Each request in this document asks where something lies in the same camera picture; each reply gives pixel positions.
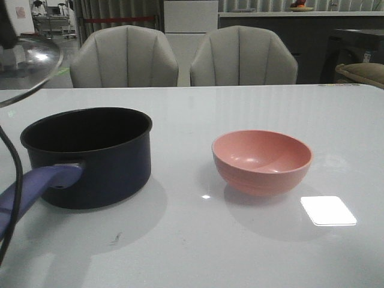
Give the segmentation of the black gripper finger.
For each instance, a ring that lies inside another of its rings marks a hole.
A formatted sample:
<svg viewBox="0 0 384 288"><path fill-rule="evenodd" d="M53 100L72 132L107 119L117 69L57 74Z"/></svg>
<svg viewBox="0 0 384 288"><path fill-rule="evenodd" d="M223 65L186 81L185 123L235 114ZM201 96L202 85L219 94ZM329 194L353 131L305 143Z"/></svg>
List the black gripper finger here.
<svg viewBox="0 0 384 288"><path fill-rule="evenodd" d="M17 35L11 24L10 17L8 15L8 11L7 11L4 0L1 0L0 23L1 23L1 30L0 30L1 46L4 49L12 49L17 43Z"/></svg>

